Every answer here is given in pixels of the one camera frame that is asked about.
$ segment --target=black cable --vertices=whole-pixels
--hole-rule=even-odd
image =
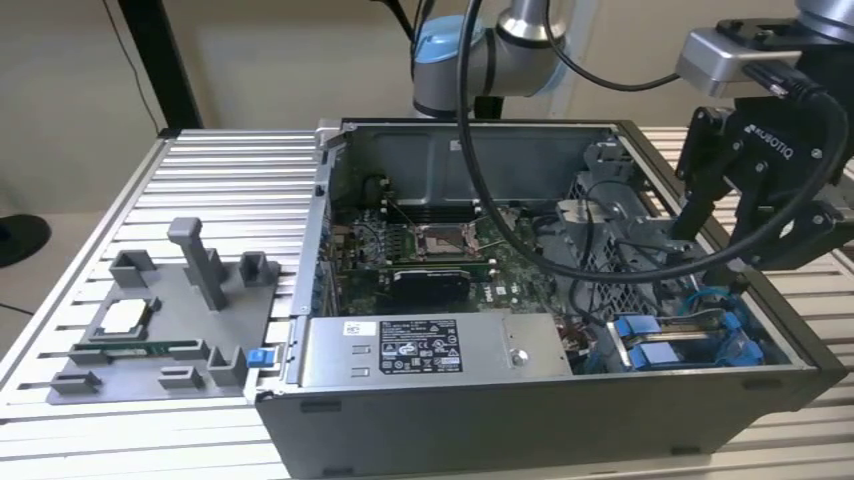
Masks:
[[[585,202],[585,206],[587,209],[587,223],[585,225],[585,248],[582,250],[582,256],[578,259],[578,268],[583,269],[587,267],[587,262],[590,262],[590,254],[593,253],[593,242],[595,241],[595,226],[593,221],[593,212],[590,211],[590,203]],[[601,327],[606,327],[606,323],[599,320],[590,312],[591,306],[587,307],[587,310],[581,307],[578,304],[578,299],[575,298],[578,292],[579,279],[574,278],[570,282],[570,307],[578,315],[581,315],[582,320],[587,323],[593,323]],[[590,304],[593,305],[593,296],[594,292],[590,293]]]
[[[410,23],[410,19],[406,17],[406,12],[403,11],[403,7],[401,6],[401,2],[398,0],[375,0],[378,2],[381,2],[383,5],[386,5],[389,7],[389,10],[391,10],[391,13],[395,16],[395,19],[398,20],[398,24],[401,25],[401,28],[403,29],[403,33],[406,35],[406,38],[410,39],[410,42],[413,42],[414,40],[414,36],[413,36],[413,24]]]
[[[643,255],[643,252],[641,250],[643,249],[655,250],[657,252],[662,252],[662,253],[680,253],[680,251],[676,248],[662,247],[661,245],[650,245],[647,243],[641,243],[641,242],[634,242],[623,238],[618,238],[617,243],[626,245],[627,247],[633,247],[635,250],[638,250],[638,253],[641,253],[642,255]]]
[[[128,49],[124,46],[124,41],[122,40],[122,35],[119,34],[119,27],[116,27],[116,19],[112,17],[112,11],[110,10],[110,5],[107,5],[107,0],[102,0],[102,4],[104,5],[104,10],[107,11],[107,18],[110,19],[110,25],[112,26],[112,33],[116,35],[116,40],[119,41],[119,47],[122,47],[122,53],[124,54],[124,59],[128,61],[128,65],[131,66],[131,70],[134,71],[134,81],[136,82],[136,91],[139,92],[139,98],[143,101],[143,106],[146,107],[146,111],[148,112],[148,118],[151,118],[151,123],[155,126],[155,134],[160,133],[160,126],[158,125],[158,120],[155,120],[155,114],[151,112],[151,106],[148,105],[148,100],[146,100],[146,93],[143,93],[143,84],[139,80],[139,71],[136,70],[136,65],[134,65],[134,60],[131,60],[131,54],[128,54]]]
[[[469,58],[471,56],[471,38],[474,34],[475,22],[482,0],[470,0],[466,16],[463,19],[463,30],[459,39],[459,56],[457,64],[457,127],[466,161],[466,168],[471,183],[478,192],[481,206],[495,222],[502,237],[510,246],[519,252],[519,255],[541,269],[555,275],[578,278],[589,282],[602,283],[650,283],[658,280],[670,280],[684,277],[692,273],[708,270],[709,268],[725,264],[741,255],[749,253],[772,236],[777,236],[780,230],[792,221],[800,212],[804,204],[809,202],[820,190],[824,188],[828,178],[841,167],[845,158],[845,145],[849,134],[849,120],[846,111],[840,106],[837,100],[826,92],[810,92],[800,97],[804,107],[818,113],[825,121],[826,139],[822,162],[813,171],[813,175],[804,184],[804,188],[792,197],[784,208],[772,219],[754,232],[742,238],[736,244],[729,245],[722,250],[692,262],[674,265],[658,270],[645,270],[639,272],[623,272],[614,274],[610,272],[586,272],[567,265],[555,263],[538,255],[515,236],[507,227],[498,211],[495,200],[490,194],[489,186],[483,180],[481,164],[478,163],[474,142],[471,139],[471,123],[469,120]]]
[[[643,92],[645,90],[653,90],[669,83],[680,80],[680,75],[672,73],[666,77],[660,78],[658,80],[653,80],[651,82],[641,83],[641,84],[625,84],[625,83],[614,83],[606,80],[602,77],[598,77],[593,73],[590,73],[585,68],[575,63],[575,61],[570,58],[570,56],[563,51],[558,40],[555,39],[555,33],[551,31],[551,18],[549,16],[549,8],[551,6],[551,1],[546,0],[546,8],[543,10],[543,27],[546,30],[546,37],[549,38],[549,43],[551,45],[551,50],[555,52],[555,55],[563,62],[563,64],[573,69],[573,71],[579,74],[587,81],[595,83],[603,88],[617,90],[618,92]]]
[[[15,305],[10,305],[7,303],[0,302],[0,308],[7,308],[18,313],[23,313],[24,315],[30,315],[31,317],[35,315],[30,310],[24,310],[23,308],[16,307]]]

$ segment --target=barcode label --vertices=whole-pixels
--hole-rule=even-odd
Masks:
[[[377,322],[345,322],[346,337],[377,336]]]

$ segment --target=slotted aluminum surface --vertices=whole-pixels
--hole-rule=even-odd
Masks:
[[[676,162],[685,129],[655,128],[645,133]],[[275,343],[287,335],[287,323],[277,320],[289,314],[294,288],[314,175],[311,134],[192,132],[154,153],[158,158],[150,170],[142,169],[139,186],[123,193],[128,205],[106,222],[102,244],[84,247],[95,252],[94,258],[84,258],[84,266],[72,271],[78,278],[71,278],[68,292],[55,302],[50,298],[34,318],[34,322],[40,316],[47,320],[3,390],[0,418],[7,421],[0,424],[0,478],[287,478],[258,414],[242,399],[62,408],[44,404],[43,382],[66,361],[51,354],[63,352],[79,339],[80,328],[92,319],[96,302],[110,287],[106,268],[111,256],[122,248],[148,248],[159,261],[178,261],[164,237],[176,215],[202,216],[203,237],[226,257],[261,249],[286,265],[267,340]],[[718,210],[730,228],[733,207],[734,199],[728,198]],[[854,370],[854,274],[848,258],[834,252],[800,271],[773,272],[769,277]],[[56,303],[55,311],[48,303]],[[854,375],[809,408],[764,417],[710,457],[454,478],[825,479],[853,478],[852,472]]]

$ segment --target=white wall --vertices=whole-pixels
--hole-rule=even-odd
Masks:
[[[685,37],[725,18],[790,17],[794,0],[578,0],[595,9],[586,49],[573,57],[607,80],[641,83],[673,73]],[[641,125],[685,125],[694,108],[720,105],[686,82],[642,93],[605,90],[574,80],[566,116],[627,118]]]
[[[39,213],[104,209],[155,134],[100,1],[2,6],[0,197]]]

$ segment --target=gray bracket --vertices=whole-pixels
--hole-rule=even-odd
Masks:
[[[202,388],[204,380],[196,371],[196,367],[163,367],[160,369],[160,377],[158,382],[164,389],[175,388]]]
[[[167,237],[170,242],[182,247],[187,258],[187,274],[190,281],[199,287],[208,309],[222,310],[228,301],[220,287],[220,281],[226,272],[219,255],[208,256],[199,233],[202,232],[202,220],[192,217],[179,217],[172,220]]]
[[[281,267],[263,252],[223,263],[216,250],[202,246],[198,219],[176,219],[172,227],[170,236],[191,254],[190,264],[155,265],[144,251],[119,252],[111,267],[116,284],[71,347],[48,403],[243,395],[246,352],[263,346]],[[218,295],[211,285],[227,300],[219,310],[211,309]],[[115,328],[106,333],[111,305],[132,299],[147,302],[142,313],[139,308],[127,313],[139,315],[136,326],[128,318],[127,333]],[[124,314],[114,311],[111,321],[122,325],[116,315]]]
[[[102,381],[92,372],[75,374],[60,372],[54,375],[54,380],[51,380],[51,388],[63,395],[98,393],[99,385],[102,385]]]
[[[226,362],[219,348],[214,348],[211,358],[208,358],[208,372],[216,385],[220,387],[243,385],[249,371],[246,354],[241,347],[235,348],[231,362]]]

